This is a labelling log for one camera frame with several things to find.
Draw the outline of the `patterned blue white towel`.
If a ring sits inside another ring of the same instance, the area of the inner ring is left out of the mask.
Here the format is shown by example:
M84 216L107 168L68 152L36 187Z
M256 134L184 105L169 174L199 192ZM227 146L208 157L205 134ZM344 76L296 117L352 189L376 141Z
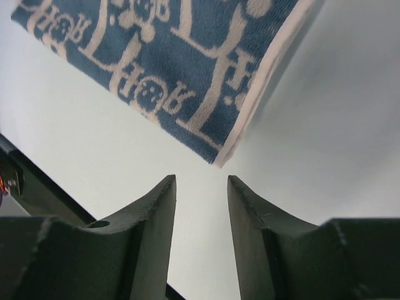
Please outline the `patterned blue white towel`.
M314 1L19 1L13 21L209 164L231 158Z

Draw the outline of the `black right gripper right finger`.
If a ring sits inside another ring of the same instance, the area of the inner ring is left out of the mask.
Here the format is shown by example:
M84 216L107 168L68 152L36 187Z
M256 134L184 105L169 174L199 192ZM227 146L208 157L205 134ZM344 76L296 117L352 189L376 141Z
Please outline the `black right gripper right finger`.
M227 200L242 299L399 298L399 219L316 226L236 176L228 177Z

